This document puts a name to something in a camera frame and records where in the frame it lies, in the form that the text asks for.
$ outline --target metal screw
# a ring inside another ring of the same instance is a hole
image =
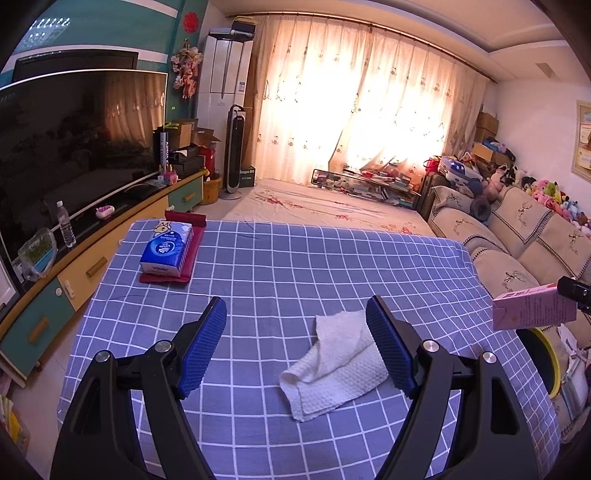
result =
[[[166,353],[173,347],[173,344],[170,343],[168,340],[160,340],[156,345],[154,345],[154,350],[158,353]]]
[[[427,352],[435,353],[439,350],[439,344],[435,340],[425,340],[423,342],[423,348]]]
[[[101,350],[99,353],[95,355],[95,360],[101,364],[103,362],[106,362],[110,356],[111,354],[107,350]]]
[[[494,364],[496,362],[496,355],[492,352],[484,352],[482,358],[487,364]]]

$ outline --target ceiling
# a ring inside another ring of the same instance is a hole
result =
[[[499,82],[590,83],[566,40],[530,0],[210,1],[226,15],[308,12],[384,25],[437,45]]]

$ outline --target pink box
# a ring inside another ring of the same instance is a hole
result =
[[[499,295],[492,301],[493,330],[546,327],[576,320],[577,302],[560,295],[556,285]]]

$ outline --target yellow rim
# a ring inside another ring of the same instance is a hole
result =
[[[558,391],[560,390],[560,364],[558,363],[558,356],[556,355],[556,352],[554,351],[554,348],[552,348],[552,345],[548,339],[544,336],[544,332],[542,332],[542,330],[539,328],[533,328],[530,330],[530,332],[533,332],[536,337],[541,340],[548,351],[548,355],[550,355],[552,368],[554,370],[554,385],[548,396],[550,398],[554,398],[556,395],[558,395]]]

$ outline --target tv stand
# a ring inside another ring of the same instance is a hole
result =
[[[92,297],[131,224],[163,218],[169,209],[191,211],[203,200],[205,172],[188,176],[145,200],[127,199],[111,218],[85,227],[74,248],[60,249],[47,276],[25,285],[26,292],[0,320],[0,368],[15,383],[25,388],[33,370],[42,366],[45,350]]]

